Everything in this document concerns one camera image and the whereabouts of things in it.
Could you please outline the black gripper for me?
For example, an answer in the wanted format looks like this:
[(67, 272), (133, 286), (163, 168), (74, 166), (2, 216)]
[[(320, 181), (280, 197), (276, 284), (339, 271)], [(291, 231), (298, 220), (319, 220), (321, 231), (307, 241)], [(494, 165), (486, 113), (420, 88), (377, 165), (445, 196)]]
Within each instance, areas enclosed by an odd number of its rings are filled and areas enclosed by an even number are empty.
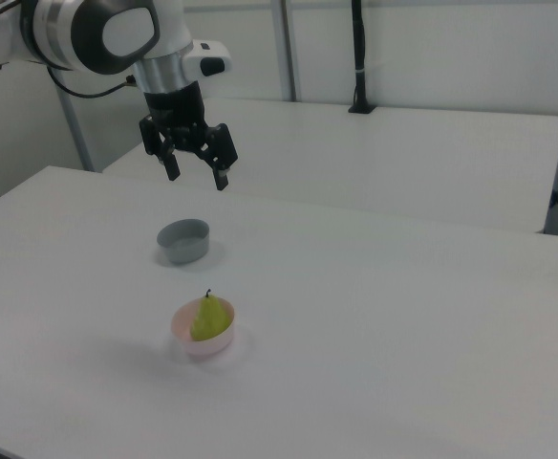
[(175, 148), (199, 151), (197, 157), (211, 168), (216, 189), (224, 190), (227, 172), (238, 154), (226, 124), (207, 125), (199, 83), (165, 94), (145, 93), (144, 98), (149, 115), (139, 121), (143, 147), (163, 165), (168, 180), (175, 181), (181, 175)]

